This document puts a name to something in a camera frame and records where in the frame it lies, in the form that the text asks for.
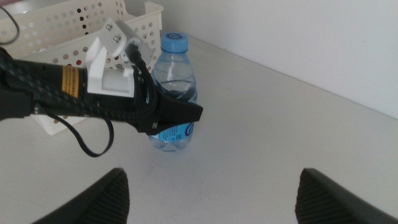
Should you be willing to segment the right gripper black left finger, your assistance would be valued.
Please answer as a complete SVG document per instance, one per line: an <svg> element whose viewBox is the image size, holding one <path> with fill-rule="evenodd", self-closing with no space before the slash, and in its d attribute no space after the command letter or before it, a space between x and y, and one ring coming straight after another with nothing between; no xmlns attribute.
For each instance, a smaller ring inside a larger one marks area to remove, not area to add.
<svg viewBox="0 0 398 224"><path fill-rule="evenodd" d="M130 198L127 174L114 168L69 202L38 219L36 223L125 224Z"/></svg>

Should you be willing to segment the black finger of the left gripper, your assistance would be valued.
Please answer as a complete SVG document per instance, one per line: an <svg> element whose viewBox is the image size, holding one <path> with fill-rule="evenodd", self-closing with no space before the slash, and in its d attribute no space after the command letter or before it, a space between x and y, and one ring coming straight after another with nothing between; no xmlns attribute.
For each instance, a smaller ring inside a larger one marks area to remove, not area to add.
<svg viewBox="0 0 398 224"><path fill-rule="evenodd" d="M164 83L166 94L183 101L196 101L197 89L195 80L172 80Z"/></svg>
<svg viewBox="0 0 398 224"><path fill-rule="evenodd" d="M183 100L178 100L157 90L158 105L155 110L152 129L167 129L180 124L199 121L203 107Z"/></svg>

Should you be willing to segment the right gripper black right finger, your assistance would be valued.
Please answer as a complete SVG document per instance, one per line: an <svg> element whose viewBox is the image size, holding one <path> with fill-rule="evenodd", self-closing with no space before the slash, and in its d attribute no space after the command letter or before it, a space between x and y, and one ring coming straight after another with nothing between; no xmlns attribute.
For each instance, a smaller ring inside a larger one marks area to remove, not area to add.
<svg viewBox="0 0 398 224"><path fill-rule="evenodd" d="M397 218L367 203L313 168L301 172L295 204L299 223L391 223Z"/></svg>

